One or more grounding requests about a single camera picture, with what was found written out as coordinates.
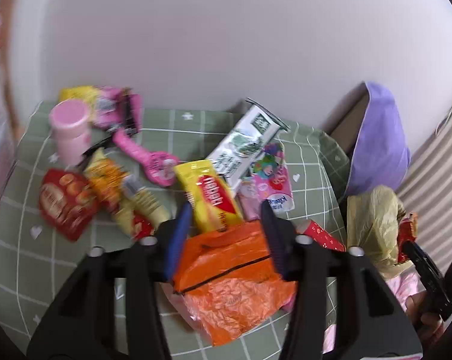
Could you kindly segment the person right hand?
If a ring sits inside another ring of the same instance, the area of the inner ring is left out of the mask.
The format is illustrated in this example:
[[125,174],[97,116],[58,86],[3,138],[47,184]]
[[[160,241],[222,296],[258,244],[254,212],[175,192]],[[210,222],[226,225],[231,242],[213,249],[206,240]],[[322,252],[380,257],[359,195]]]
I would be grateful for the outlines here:
[[425,311],[429,296],[426,291],[412,295],[406,299],[406,315],[411,322],[421,322],[418,336],[424,345],[432,345],[437,342],[445,331],[445,324],[439,314]]

